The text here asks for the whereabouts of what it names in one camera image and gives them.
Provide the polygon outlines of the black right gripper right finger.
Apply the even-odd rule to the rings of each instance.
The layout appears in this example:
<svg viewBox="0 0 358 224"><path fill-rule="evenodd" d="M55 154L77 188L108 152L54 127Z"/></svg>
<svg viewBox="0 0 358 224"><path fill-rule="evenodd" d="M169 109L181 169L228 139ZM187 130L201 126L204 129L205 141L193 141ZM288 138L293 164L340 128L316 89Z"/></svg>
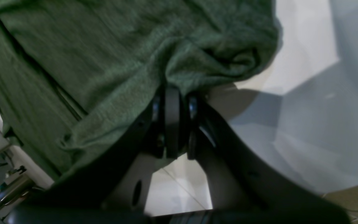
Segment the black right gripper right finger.
<svg viewBox="0 0 358 224"><path fill-rule="evenodd" d="M256 155L196 93L188 95L187 156L207 176L211 224L349 224L346 211L287 179Z"/></svg>

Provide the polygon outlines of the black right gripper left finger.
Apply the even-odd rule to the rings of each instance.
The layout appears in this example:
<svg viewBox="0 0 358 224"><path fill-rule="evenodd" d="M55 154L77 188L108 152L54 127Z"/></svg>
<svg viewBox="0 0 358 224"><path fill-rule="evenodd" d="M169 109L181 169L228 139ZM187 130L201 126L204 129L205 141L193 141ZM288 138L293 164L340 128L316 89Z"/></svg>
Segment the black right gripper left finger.
<svg viewBox="0 0 358 224"><path fill-rule="evenodd" d="M183 102L161 86L146 109L102 156L20 204L9 224L151 224L144 214L155 162L176 159Z"/></svg>

